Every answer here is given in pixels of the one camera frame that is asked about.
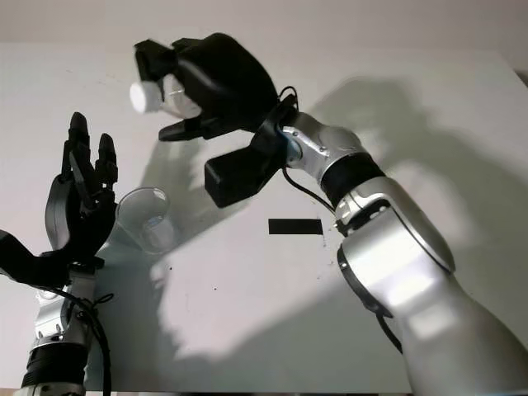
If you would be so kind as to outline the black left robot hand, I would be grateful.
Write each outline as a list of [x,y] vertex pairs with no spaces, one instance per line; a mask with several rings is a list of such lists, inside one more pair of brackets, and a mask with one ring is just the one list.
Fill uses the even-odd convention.
[[61,169],[45,207],[47,254],[65,262],[86,262],[104,245],[116,221],[118,166],[113,139],[104,133],[91,162],[86,117],[75,112],[64,142]]

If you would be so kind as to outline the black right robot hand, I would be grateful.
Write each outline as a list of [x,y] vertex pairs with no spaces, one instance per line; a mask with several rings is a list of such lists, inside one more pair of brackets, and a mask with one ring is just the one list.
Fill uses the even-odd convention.
[[171,74],[200,114],[162,128],[165,142],[213,139],[236,130],[256,132],[278,102],[271,77],[233,37],[214,33],[181,38],[167,47],[153,40],[134,45],[142,82],[160,84]]

